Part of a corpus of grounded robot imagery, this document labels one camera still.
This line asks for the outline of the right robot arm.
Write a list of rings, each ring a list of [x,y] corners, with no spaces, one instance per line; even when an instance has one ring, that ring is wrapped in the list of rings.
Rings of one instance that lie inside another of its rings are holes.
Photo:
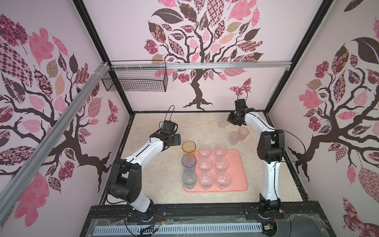
[[[278,190],[279,169],[284,156],[285,135],[264,121],[253,108],[248,108],[245,99],[235,101],[235,111],[228,116],[228,122],[251,126],[259,137],[257,155],[263,161],[264,182],[258,202],[258,214],[263,218],[280,210]]]

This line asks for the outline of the amber plastic cup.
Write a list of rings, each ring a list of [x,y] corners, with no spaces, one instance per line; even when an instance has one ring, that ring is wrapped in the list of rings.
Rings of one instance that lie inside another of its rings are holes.
[[[185,141],[182,144],[182,150],[185,155],[189,155],[189,154],[194,155],[196,151],[196,144],[193,141]]]

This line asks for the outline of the orange-pink cup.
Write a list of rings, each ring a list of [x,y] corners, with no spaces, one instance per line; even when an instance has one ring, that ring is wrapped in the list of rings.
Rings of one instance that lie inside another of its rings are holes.
[[[239,135],[240,141],[243,141],[249,135],[249,130],[245,127],[240,127],[238,129],[238,135]]]

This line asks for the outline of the pale pink cup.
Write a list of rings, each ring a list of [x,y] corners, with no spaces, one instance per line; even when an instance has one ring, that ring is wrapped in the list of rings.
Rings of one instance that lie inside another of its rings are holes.
[[[230,134],[230,136],[229,136],[229,138],[228,138],[228,141],[229,141],[229,143],[230,143],[232,146],[235,146],[236,144],[238,144],[239,141],[240,141],[240,135],[239,135],[239,133],[238,133],[237,131],[233,131],[233,132]]]

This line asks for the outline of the pink tray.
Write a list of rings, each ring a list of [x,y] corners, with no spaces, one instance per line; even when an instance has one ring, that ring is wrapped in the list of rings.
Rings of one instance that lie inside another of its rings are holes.
[[[200,160],[203,159],[203,157],[199,155],[198,151],[195,152],[195,157],[197,161],[195,166],[195,174],[197,176],[197,180],[195,186],[191,189],[188,189],[185,185],[183,185],[183,189],[187,193],[243,192],[248,189],[248,182],[239,151],[228,150],[227,154],[224,156],[224,158],[229,163],[229,167],[226,170],[226,173],[228,173],[231,177],[231,183],[224,189],[219,189],[217,187],[216,176],[218,172],[217,168],[215,167],[215,161],[219,157],[215,154],[215,152],[212,151],[211,155],[208,157],[212,162],[212,167],[208,172],[213,176],[214,182],[213,185],[206,190],[203,189],[200,183],[200,176],[203,173],[206,173],[206,171],[202,171],[198,164],[198,162],[200,162]]]

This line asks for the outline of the teal plastic cup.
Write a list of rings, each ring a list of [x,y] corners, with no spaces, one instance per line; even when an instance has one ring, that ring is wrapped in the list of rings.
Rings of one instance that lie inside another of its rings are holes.
[[[185,188],[193,189],[197,182],[197,175],[193,171],[186,171],[182,175],[182,182]]]

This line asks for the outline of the clear cup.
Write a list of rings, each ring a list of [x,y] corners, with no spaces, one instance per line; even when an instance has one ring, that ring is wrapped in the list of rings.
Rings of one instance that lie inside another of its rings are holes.
[[[229,166],[230,165],[229,165],[228,160],[225,159],[224,157],[216,158],[216,160],[215,160],[215,172],[216,173],[228,170]]]
[[[207,145],[203,145],[198,148],[198,153],[201,157],[208,158],[212,154],[212,149]]]
[[[210,171],[212,166],[212,161],[209,158],[200,158],[198,161],[198,167],[202,172]]]
[[[220,122],[219,122],[219,128],[225,128],[229,125],[228,122],[228,115],[223,115]]]
[[[209,172],[203,173],[200,176],[199,183],[200,183],[201,189],[208,190],[214,184],[214,177]]]
[[[218,144],[214,147],[214,152],[218,157],[224,157],[228,153],[228,148],[225,145]]]
[[[232,183],[232,178],[225,171],[219,172],[216,175],[216,183],[217,183],[217,188],[220,190],[223,190],[223,189],[227,188]]]

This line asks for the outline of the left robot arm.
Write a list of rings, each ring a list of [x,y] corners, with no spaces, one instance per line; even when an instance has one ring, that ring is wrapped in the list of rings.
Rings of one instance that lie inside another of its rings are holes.
[[[154,202],[142,193],[142,171],[157,154],[179,145],[180,134],[153,133],[147,143],[131,156],[114,160],[105,188],[106,194],[121,199],[143,221],[150,221],[153,218]]]

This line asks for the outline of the blue-grey plastic cup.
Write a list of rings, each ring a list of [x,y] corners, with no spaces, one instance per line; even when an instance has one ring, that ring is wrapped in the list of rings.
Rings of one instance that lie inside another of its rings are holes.
[[[196,157],[192,154],[186,154],[182,157],[182,165],[184,172],[195,172]]]

